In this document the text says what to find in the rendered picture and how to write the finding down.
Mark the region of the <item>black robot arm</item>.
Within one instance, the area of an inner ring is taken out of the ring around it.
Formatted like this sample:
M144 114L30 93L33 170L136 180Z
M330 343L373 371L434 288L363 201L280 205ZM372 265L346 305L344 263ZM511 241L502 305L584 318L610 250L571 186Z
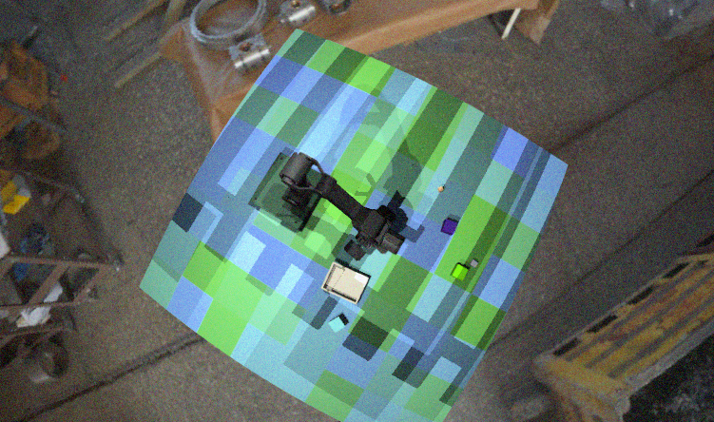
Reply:
M306 178L313 165L322 175L315 187ZM378 209L362 206L337 184L335 178L321 169L316 159L309 155L294 152L279 176L281 181L288 185L281 198L298 209L304 210L310 201L311 193L315 193L349 217L358 234L368 240L367 242L382 255L388 251L396 255L403 244L405 238L390 229L392 223L386 215Z

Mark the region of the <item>small teal block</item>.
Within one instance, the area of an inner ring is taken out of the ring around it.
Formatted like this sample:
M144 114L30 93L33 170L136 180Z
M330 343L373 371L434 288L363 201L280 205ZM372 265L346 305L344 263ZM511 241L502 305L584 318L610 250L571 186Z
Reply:
M331 325L331 328L334 332L338 332L343 327L346 327L346 323L344 322L344 320L342 320L341 316L337 316L336 318L331 319L329 321L329 324Z

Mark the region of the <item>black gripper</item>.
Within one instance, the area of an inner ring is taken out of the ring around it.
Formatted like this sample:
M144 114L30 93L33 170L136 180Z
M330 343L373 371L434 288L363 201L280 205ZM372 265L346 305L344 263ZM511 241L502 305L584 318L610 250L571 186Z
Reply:
M381 205L378 210L380 210L384 215L386 215L389 218L389 221L393 223L396 220L396 214L392 212L388 207L385 205ZM357 242L359 244L356 244L352 240L350 240L347 245L344 247L344 251L347 252L353 259L355 260L361 260L366 252L360 248L361 245L364 245L367 249L370 249L372 246L367 242L365 238L363 238L361 235L357 233L356 235Z

